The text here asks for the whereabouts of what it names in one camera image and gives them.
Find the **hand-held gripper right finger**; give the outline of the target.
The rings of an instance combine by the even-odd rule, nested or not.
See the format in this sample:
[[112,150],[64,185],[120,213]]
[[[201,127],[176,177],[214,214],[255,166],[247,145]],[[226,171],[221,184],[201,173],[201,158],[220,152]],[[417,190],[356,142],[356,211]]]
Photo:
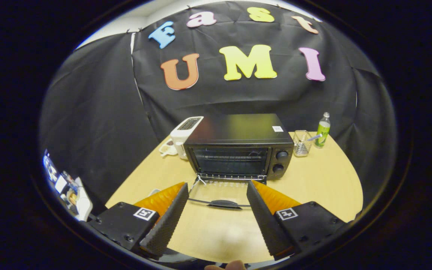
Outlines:
[[348,226],[315,201],[300,203],[255,180],[248,183],[247,199],[274,260],[322,247]]

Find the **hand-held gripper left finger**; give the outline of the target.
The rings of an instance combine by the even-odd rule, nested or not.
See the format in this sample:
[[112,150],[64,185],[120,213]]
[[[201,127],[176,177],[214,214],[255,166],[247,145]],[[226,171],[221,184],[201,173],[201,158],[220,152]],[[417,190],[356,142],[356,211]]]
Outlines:
[[180,182],[135,204],[118,202],[89,225],[126,250],[158,259],[173,236],[188,197],[187,183]]

